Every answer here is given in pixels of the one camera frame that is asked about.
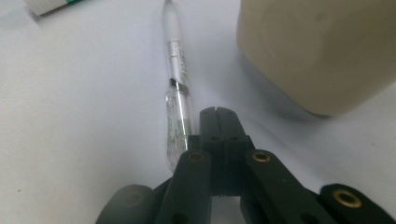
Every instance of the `transparent pen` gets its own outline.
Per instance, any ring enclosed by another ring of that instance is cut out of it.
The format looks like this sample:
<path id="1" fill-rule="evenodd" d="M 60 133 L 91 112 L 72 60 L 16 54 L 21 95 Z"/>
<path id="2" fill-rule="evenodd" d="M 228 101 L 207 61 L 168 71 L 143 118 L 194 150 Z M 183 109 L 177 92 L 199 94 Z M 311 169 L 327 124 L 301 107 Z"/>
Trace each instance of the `transparent pen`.
<path id="1" fill-rule="evenodd" d="M 167 157 L 172 171 L 178 158 L 188 149 L 188 136 L 192 134 L 192 116 L 189 86 L 184 53 L 181 46 L 177 10 L 171 0 L 163 6 L 164 31 L 168 48 L 171 77 L 166 93 L 168 113 Z"/>

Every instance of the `pen cap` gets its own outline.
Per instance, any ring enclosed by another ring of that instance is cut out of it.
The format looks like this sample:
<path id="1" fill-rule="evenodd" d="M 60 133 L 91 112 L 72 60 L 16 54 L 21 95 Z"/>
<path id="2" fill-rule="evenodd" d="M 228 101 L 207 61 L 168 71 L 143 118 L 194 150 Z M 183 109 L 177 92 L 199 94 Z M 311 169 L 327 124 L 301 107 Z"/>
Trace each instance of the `pen cap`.
<path id="1" fill-rule="evenodd" d="M 74 0 L 24 0 L 27 6 L 37 15 L 52 11 L 57 7 L 64 6 Z"/>
<path id="2" fill-rule="evenodd" d="M 181 39 L 177 10 L 170 0 L 166 0 L 163 6 L 163 26 L 166 41 Z"/>

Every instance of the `white bottle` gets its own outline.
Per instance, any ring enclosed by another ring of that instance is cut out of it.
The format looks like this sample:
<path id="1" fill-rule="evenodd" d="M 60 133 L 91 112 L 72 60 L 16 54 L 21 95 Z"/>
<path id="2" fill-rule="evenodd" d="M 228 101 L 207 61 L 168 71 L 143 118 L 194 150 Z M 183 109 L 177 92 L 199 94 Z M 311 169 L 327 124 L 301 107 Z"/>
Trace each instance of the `white bottle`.
<path id="1" fill-rule="evenodd" d="M 339 115 L 396 80 L 396 1 L 242 0 L 237 42 L 297 104 Z"/>

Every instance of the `white surface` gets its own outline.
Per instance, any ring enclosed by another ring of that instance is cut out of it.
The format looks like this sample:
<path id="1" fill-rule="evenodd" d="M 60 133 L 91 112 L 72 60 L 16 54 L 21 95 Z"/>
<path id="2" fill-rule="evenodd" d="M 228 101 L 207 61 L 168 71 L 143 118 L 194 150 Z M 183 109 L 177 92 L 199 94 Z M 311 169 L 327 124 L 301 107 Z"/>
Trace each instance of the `white surface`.
<path id="1" fill-rule="evenodd" d="M 314 118 L 240 56 L 238 1 L 177 3 L 196 118 L 230 108 L 307 188 L 347 184 L 396 217 L 396 86 L 344 116 Z M 1 224 L 94 223 L 117 189 L 171 175 L 162 7 L 86 0 L 38 18 L 22 0 L 2 1 Z M 212 223 L 243 223 L 236 211 L 237 200 L 215 199 Z"/>

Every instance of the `brass insert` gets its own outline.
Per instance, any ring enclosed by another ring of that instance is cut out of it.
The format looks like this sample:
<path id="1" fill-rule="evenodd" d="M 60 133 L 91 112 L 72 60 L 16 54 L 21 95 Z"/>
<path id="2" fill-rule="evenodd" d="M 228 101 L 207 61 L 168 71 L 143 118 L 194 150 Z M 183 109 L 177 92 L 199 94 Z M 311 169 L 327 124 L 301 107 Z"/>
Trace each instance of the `brass insert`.
<path id="1" fill-rule="evenodd" d="M 346 207 L 350 207 L 350 208 L 361 207 L 361 199 L 346 189 L 337 189 L 332 193 L 332 196 L 335 198 L 337 202 L 339 202 L 340 204 Z"/>
<path id="2" fill-rule="evenodd" d="M 253 154 L 253 159 L 255 161 L 259 161 L 259 162 L 268 162 L 269 160 L 271 160 L 271 157 L 269 157 L 267 154 L 259 151 L 259 152 L 255 152 Z"/>
<path id="3" fill-rule="evenodd" d="M 198 162 L 204 159 L 204 155 L 201 152 L 193 152 L 189 155 L 189 159 L 192 162 Z"/>

